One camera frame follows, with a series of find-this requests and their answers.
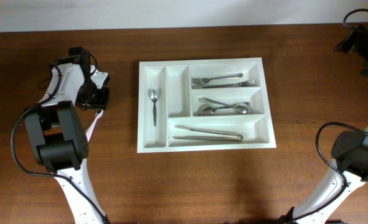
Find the pink plastic knife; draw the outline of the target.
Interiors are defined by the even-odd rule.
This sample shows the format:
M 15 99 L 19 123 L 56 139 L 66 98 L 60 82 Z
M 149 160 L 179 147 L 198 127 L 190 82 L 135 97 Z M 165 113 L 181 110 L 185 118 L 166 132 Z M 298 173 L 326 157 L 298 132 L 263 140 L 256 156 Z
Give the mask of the pink plastic knife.
M 95 129 L 95 126 L 96 126 L 96 123 L 93 123 L 93 125 L 90 127 L 90 129 L 85 132 L 86 137 L 87 137 L 87 141 L 91 140 L 91 137 L 92 137 L 93 131 Z

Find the small metal teaspoon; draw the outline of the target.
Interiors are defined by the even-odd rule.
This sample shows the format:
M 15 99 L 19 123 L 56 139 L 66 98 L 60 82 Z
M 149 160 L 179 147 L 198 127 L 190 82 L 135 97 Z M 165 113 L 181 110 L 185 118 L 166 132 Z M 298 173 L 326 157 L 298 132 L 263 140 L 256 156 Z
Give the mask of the small metal teaspoon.
M 149 99 L 152 101 L 153 104 L 153 125 L 154 127 L 157 126 L 157 106 L 156 103 L 159 100 L 158 92 L 155 89 L 151 89 L 149 91 Z
M 90 127 L 93 125 L 93 123 L 96 123 L 97 120 L 100 117 L 102 117 L 102 115 L 103 115 L 103 110 L 97 110 L 97 112 L 95 113 L 94 117 L 92 118 L 92 120 L 89 122 L 89 124 L 85 128 L 85 131 L 88 131 L 90 129 Z

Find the metal fork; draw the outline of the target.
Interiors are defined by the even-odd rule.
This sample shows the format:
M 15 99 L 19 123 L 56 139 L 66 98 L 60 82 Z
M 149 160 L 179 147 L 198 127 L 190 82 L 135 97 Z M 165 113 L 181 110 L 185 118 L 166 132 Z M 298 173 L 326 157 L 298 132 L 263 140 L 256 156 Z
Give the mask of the metal fork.
M 236 79 L 236 78 L 242 78 L 243 73 L 236 73 L 233 75 L 223 75 L 218 77 L 212 77 L 212 78 L 191 78 L 191 83 L 194 85 L 206 85 L 210 83 L 212 80 L 222 80 L 222 79 Z

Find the metal fork crosswise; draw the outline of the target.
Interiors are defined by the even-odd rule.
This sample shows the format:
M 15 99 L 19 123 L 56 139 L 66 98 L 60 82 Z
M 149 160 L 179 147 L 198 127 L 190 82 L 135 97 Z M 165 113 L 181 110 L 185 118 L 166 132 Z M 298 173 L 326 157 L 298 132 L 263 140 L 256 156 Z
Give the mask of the metal fork crosswise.
M 224 84 L 224 85 L 204 85 L 202 86 L 202 88 L 234 88 L 234 87 L 250 87 L 256 85 L 257 85 L 256 80 L 247 80 L 244 82 Z

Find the metal tongs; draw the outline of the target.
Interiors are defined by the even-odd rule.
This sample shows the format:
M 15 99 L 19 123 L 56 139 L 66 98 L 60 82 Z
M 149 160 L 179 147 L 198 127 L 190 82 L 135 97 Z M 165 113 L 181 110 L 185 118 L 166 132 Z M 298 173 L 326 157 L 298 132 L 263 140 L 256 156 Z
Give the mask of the metal tongs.
M 219 131 L 219 130 L 210 130 L 210 129 L 201 129 L 201 128 L 192 128 L 188 126 L 176 126 L 177 129 L 184 129 L 191 132 L 204 133 L 201 136 L 194 135 L 185 135 L 185 136 L 173 136 L 173 139 L 179 140 L 196 140 L 196 141 L 228 141 L 228 142 L 242 142 L 244 136 L 238 133 Z

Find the metal spoon bowl down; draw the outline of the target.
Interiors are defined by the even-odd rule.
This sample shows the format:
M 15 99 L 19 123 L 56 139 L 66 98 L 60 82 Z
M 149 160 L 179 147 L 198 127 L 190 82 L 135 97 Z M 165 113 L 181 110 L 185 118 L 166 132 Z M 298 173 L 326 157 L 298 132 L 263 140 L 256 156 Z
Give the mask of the metal spoon bowl down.
M 197 109 L 198 116 L 215 115 L 216 111 L 224 109 L 232 109 L 237 114 L 253 113 L 253 108 L 250 106 L 249 103 L 236 103 L 230 105 L 204 97 L 199 98 L 199 102 L 201 102 L 202 105 L 200 105 L 200 107 Z

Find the large metal spoon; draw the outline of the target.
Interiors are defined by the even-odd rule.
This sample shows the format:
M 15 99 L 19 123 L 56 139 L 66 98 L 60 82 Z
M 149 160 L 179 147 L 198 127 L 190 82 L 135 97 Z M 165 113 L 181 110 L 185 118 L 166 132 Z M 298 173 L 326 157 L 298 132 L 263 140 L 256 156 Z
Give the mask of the large metal spoon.
M 216 107 L 216 106 L 213 106 L 212 104 L 204 103 L 198 108 L 197 115 L 198 116 L 211 116 L 211 115 L 215 115 L 216 111 L 224 110 L 224 109 L 232 109 L 237 114 L 252 114 L 254 112 L 253 108 L 246 103 L 237 103 L 235 105 L 220 106 L 220 107 Z

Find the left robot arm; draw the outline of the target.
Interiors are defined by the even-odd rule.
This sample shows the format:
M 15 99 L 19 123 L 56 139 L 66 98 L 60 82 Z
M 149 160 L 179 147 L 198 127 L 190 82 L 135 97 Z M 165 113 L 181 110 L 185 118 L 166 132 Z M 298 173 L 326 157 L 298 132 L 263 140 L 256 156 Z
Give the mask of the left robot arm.
M 43 98 L 20 117 L 35 161 L 44 177 L 62 188 L 75 223 L 108 223 L 88 174 L 89 141 L 103 115 L 110 90 L 109 75 L 83 47 L 49 65 L 50 83 Z

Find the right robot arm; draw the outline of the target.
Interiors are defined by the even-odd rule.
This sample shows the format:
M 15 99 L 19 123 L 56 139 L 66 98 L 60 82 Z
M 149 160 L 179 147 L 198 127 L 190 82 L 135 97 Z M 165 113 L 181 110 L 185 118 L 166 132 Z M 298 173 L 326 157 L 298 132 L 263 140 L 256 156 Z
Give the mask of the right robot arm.
M 350 49 L 366 61 L 361 73 L 368 77 L 368 28 L 351 27 L 350 34 L 335 47 L 342 53 Z M 368 182 L 368 127 L 361 130 L 340 122 L 335 125 L 345 130 L 332 146 L 332 160 L 322 158 L 328 171 L 309 197 L 281 216 L 279 223 L 326 223 L 353 191 Z

